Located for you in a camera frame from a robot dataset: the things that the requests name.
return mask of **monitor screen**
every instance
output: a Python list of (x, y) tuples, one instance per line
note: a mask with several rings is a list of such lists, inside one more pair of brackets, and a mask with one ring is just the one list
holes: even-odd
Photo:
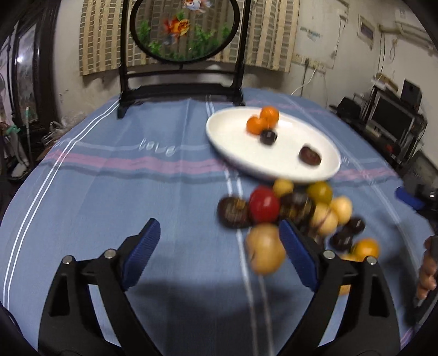
[(380, 96), (371, 120), (397, 141), (409, 131), (413, 117), (398, 105)]

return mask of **blue tablecloth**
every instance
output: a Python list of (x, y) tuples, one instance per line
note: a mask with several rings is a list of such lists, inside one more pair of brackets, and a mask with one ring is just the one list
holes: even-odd
[[(400, 179), (346, 124), (315, 103), (246, 89), (248, 106), (274, 105), (323, 131), (342, 166), (330, 180), (367, 222), (359, 236), (381, 244), (402, 341), (414, 275), (430, 235), (426, 221), (394, 198)], [(0, 227), (0, 294), (25, 337), (37, 346), (39, 321), (64, 255), (99, 256), (137, 234), (154, 217), (161, 240), (127, 296), (164, 355), (274, 355), (302, 317), (312, 293), (292, 264), (255, 276), (245, 259), (246, 231), (216, 221), (219, 199), (247, 198), (256, 180), (221, 160), (205, 122), (230, 103), (181, 100), (131, 106), (117, 120), (112, 99), (66, 134), (30, 174)], [(117, 343), (97, 288), (92, 288), (105, 338)], [(346, 297), (336, 306), (323, 343), (336, 334)]]

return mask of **hand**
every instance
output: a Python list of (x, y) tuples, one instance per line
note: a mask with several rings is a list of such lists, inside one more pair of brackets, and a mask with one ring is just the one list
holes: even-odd
[(424, 241), (424, 247), (426, 248), (426, 252), (423, 257), (423, 264), (420, 268), (419, 273), (419, 282), (417, 286), (417, 298), (418, 299), (426, 299), (429, 291), (433, 291), (437, 282), (434, 278), (435, 273), (437, 272), (437, 263), (432, 258), (430, 253), (431, 248), (431, 238), (429, 237)]

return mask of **red fruit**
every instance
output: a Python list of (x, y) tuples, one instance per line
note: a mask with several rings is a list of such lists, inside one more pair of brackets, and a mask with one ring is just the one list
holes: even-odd
[(272, 223), (280, 213), (280, 201), (272, 189), (260, 185), (249, 198), (249, 210), (256, 224)]

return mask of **round decorative screen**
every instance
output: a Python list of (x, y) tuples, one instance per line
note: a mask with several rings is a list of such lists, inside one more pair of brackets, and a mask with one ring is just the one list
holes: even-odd
[(222, 51), (235, 36), (239, 19), (236, 0), (137, 0), (130, 28), (147, 55), (187, 64)]

